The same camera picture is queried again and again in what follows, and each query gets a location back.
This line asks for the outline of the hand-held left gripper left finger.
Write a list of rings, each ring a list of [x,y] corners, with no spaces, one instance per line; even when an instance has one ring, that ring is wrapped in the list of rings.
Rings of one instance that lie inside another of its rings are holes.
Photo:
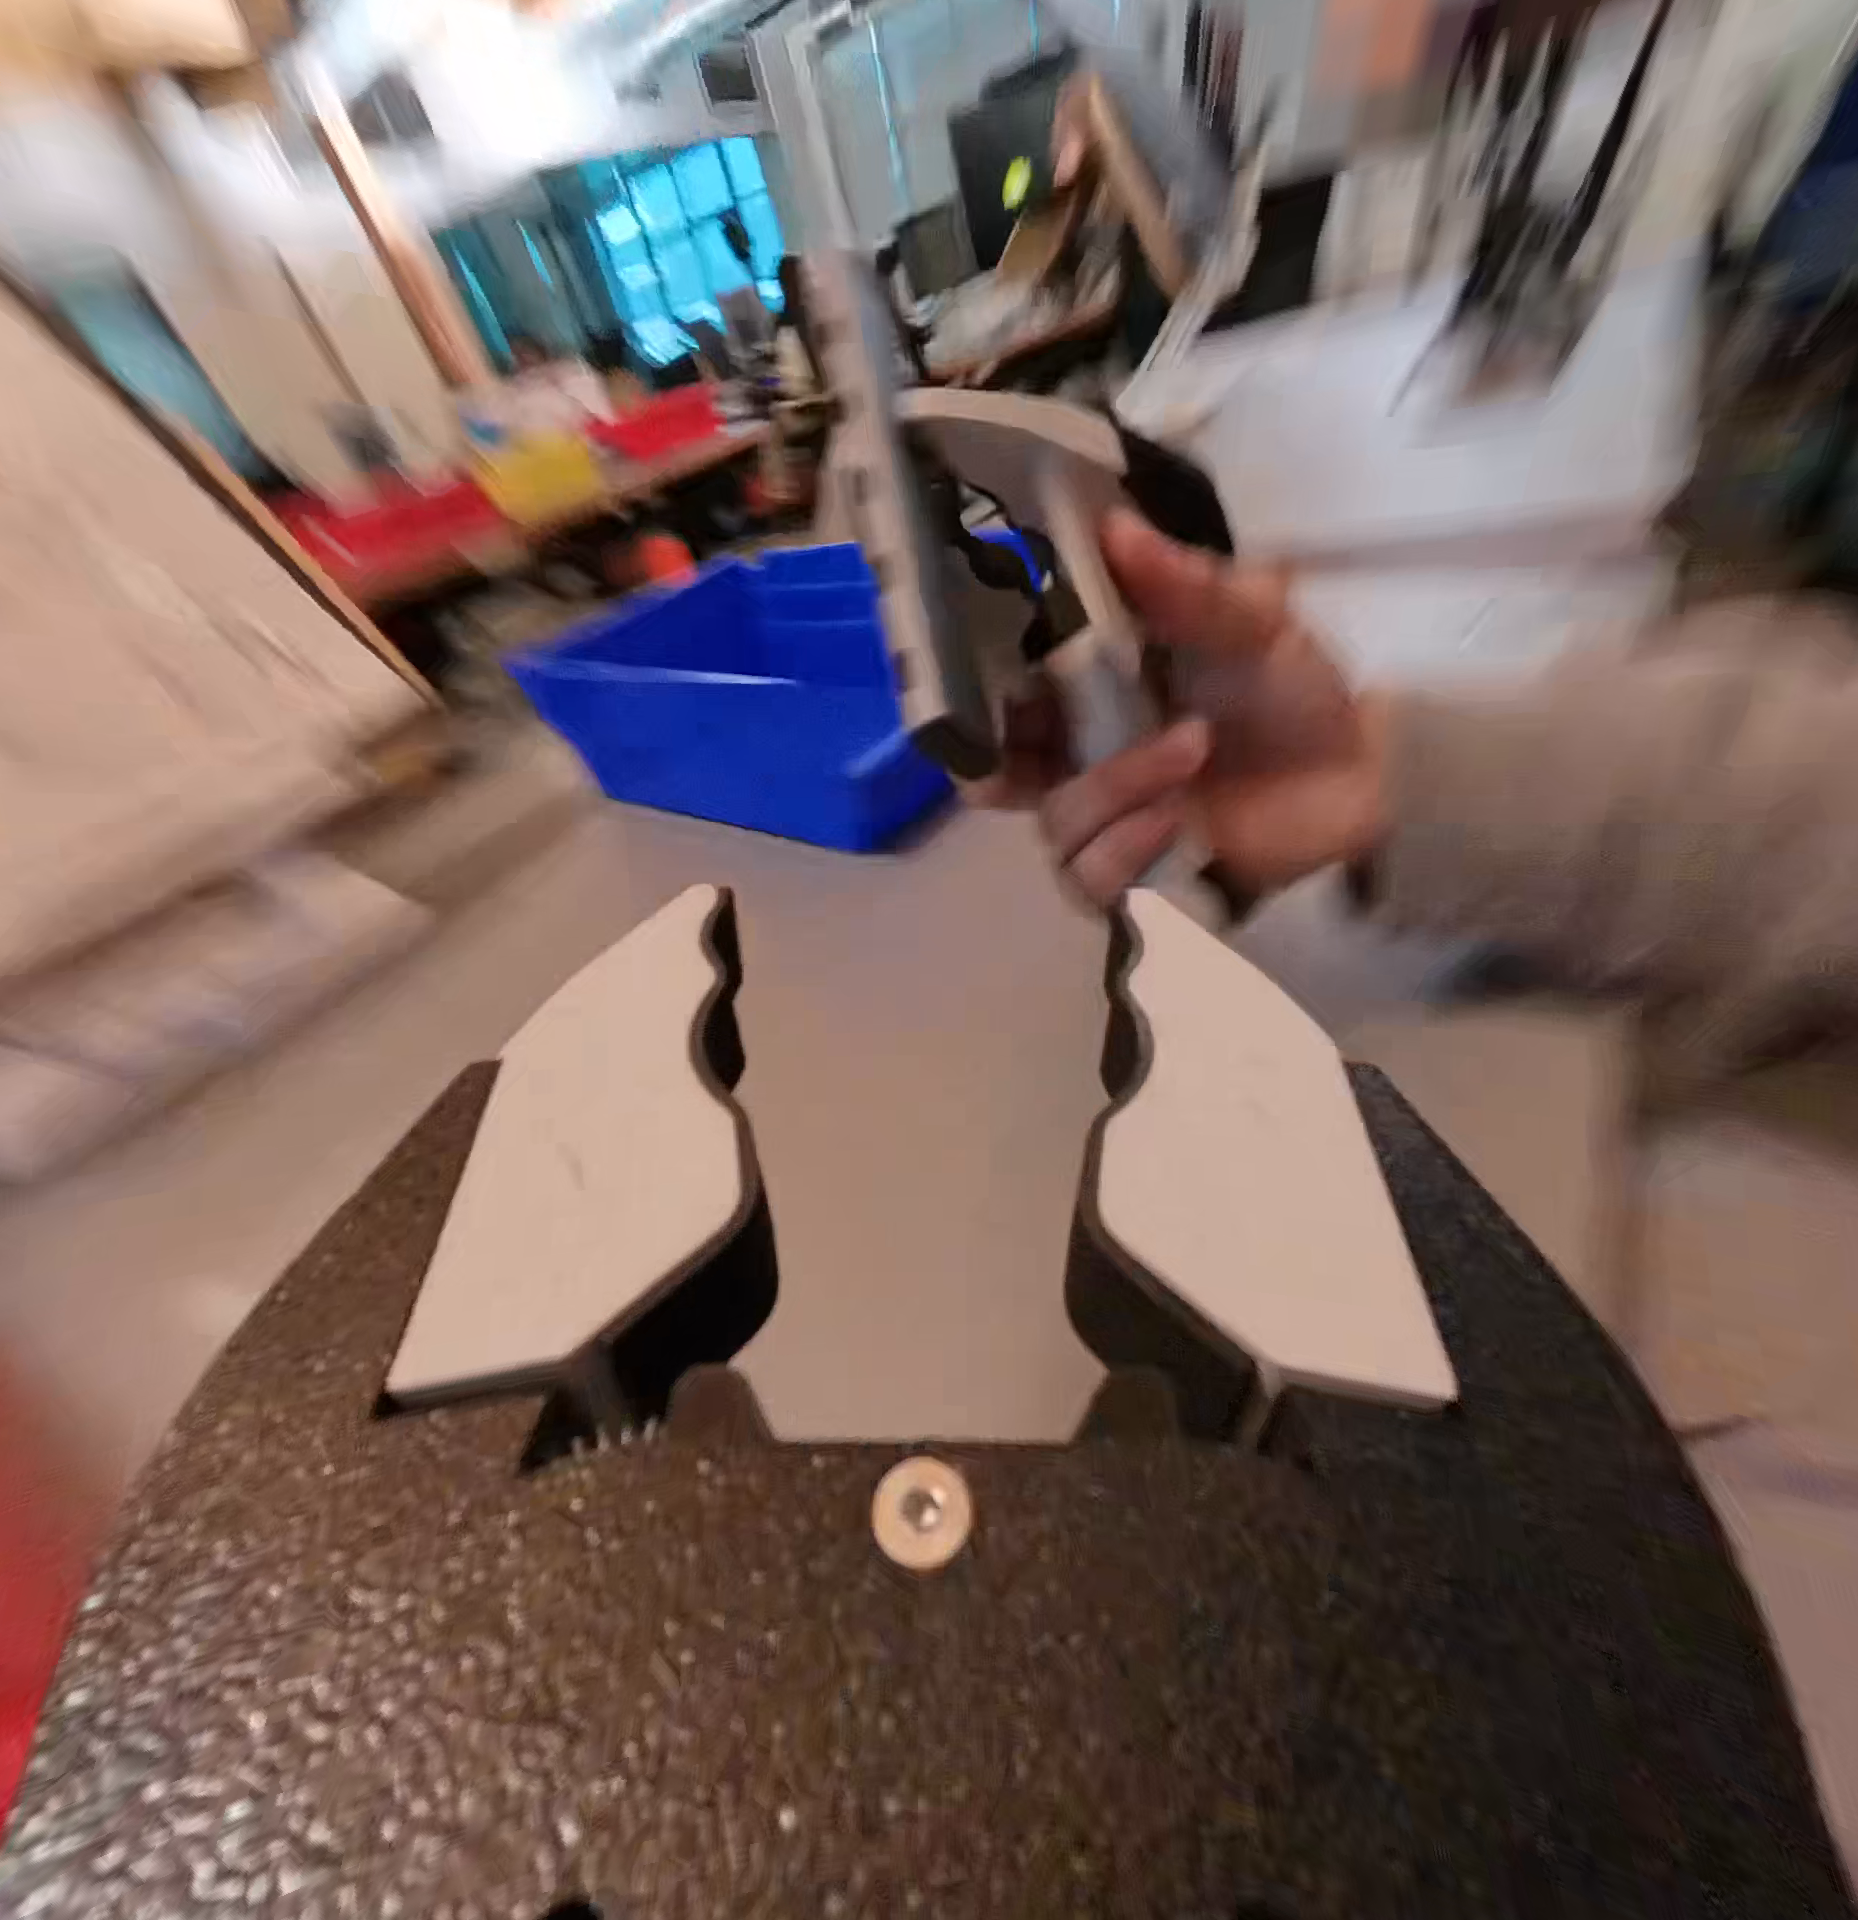
[[[397,1341],[384,1414],[538,1395],[534,1469],[661,1426],[778,1293],[740,1101],[733,888],[695,883],[504,1044]]]

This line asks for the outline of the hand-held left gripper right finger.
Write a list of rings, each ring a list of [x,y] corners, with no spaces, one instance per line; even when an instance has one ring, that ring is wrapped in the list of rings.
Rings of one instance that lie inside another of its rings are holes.
[[[1071,1330],[1195,1441],[1293,1393],[1444,1414],[1460,1379],[1328,1032],[1182,905],[1111,914],[1106,1103],[1066,1251]]]

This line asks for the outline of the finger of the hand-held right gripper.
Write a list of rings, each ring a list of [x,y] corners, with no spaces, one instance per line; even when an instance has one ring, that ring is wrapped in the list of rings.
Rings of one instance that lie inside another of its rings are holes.
[[[998,767],[996,719],[965,593],[950,568],[955,538],[933,456],[909,440],[917,394],[895,308],[855,251],[812,251],[805,297],[822,371],[836,409],[824,499],[860,545],[902,726],[955,780]]]

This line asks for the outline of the red plastic bin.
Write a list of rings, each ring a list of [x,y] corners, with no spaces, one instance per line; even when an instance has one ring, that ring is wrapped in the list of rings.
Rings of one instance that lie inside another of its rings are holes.
[[[97,1526],[94,1482],[51,1402],[0,1352],[0,1839]]]

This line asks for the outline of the grey desk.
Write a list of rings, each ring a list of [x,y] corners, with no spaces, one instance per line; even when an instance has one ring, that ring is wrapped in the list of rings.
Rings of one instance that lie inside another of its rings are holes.
[[[708,1410],[384,1415],[516,1027],[731,888],[778,1300]],[[1104,935],[1018,826],[590,806],[334,1013],[0,1201],[130,1479],[0,1915],[1858,1915],[1628,1359],[1355,1072],[1463,1405],[1188,1445],[1065,1244]]]

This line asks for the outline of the black monitor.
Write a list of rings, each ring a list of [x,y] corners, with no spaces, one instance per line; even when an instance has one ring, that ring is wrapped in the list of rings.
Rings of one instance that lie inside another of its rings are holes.
[[[1055,105],[1075,61],[1077,51],[1062,47],[1006,67],[947,117],[955,197],[981,271],[998,266],[1023,214],[1054,197]]]

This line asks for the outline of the small red bin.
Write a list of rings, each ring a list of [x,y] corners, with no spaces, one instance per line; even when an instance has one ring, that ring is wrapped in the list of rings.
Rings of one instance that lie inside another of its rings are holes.
[[[658,461],[673,454],[720,440],[728,428],[716,394],[703,384],[642,396],[630,407],[594,417],[585,434],[617,460]]]

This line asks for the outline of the blue plastic bin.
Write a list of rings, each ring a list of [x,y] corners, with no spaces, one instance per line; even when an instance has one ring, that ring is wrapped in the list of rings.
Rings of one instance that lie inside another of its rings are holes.
[[[619,803],[872,854],[953,800],[904,728],[853,541],[710,561],[504,670]]]

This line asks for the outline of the person's right hand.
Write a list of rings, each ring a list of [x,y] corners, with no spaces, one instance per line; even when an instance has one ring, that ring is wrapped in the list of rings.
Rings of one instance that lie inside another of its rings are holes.
[[[1058,694],[1036,689],[1006,708],[1004,760],[974,797],[1036,812],[1054,864],[1092,906],[1188,836],[1252,897],[1372,857],[1389,824],[1389,715],[1351,693],[1293,611],[1285,572],[1171,539],[1129,508],[1104,518],[1102,554],[1168,659],[1171,721],[1088,766]]]

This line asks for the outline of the yellow bin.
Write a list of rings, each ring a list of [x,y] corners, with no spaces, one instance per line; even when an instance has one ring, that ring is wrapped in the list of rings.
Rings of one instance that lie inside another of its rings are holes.
[[[606,510],[610,490],[594,442],[578,432],[472,444],[472,481],[516,526],[548,526]]]

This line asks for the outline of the long red bin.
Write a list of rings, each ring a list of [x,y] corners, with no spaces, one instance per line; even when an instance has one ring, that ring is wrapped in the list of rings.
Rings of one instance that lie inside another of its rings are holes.
[[[415,489],[385,478],[370,499],[276,490],[265,505],[322,568],[365,605],[415,599],[516,563],[514,524],[465,472]]]

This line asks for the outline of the person's right forearm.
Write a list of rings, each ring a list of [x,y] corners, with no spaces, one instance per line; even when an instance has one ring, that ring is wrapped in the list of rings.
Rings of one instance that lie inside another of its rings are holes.
[[[1711,1066],[1858,1030],[1858,607],[1720,599],[1389,696],[1381,924],[1636,998]]]

